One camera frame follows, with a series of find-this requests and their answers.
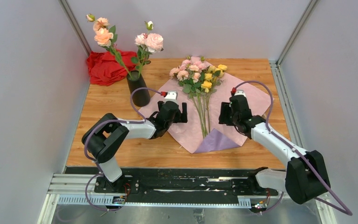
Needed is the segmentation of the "yellow rose bunch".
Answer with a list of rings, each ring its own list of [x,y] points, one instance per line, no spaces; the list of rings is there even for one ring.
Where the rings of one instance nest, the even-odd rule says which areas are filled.
[[[222,84],[222,78],[228,67],[224,64],[217,66],[209,65],[204,73],[204,79],[201,83],[202,101],[204,106],[205,125],[207,133],[211,132],[210,101],[216,87]]]

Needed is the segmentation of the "purple paper bouquet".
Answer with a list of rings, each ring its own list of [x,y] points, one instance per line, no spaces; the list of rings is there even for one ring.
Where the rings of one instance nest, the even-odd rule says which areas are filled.
[[[195,154],[220,151],[240,147],[239,144],[225,136],[220,131],[213,129],[195,150]]]

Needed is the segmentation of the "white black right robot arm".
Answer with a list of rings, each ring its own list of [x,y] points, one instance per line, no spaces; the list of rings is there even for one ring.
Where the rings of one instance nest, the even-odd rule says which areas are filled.
[[[285,171],[267,167],[253,170],[247,182],[250,193],[259,195],[265,189],[274,189],[287,193],[295,203],[303,204],[328,192],[330,180],[321,153],[293,144],[262,116],[253,115],[244,95],[234,95],[229,102],[221,103],[219,124],[234,127],[285,165]]]

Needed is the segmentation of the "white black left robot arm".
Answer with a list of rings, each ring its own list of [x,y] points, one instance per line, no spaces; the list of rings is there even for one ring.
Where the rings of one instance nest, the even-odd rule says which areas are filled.
[[[187,103],[182,108],[171,100],[159,101],[158,110],[144,120],[122,120],[112,113],[105,114],[82,137],[85,154],[97,164],[113,193],[124,188],[123,173],[115,158],[124,140],[162,137],[174,123],[187,123]]]

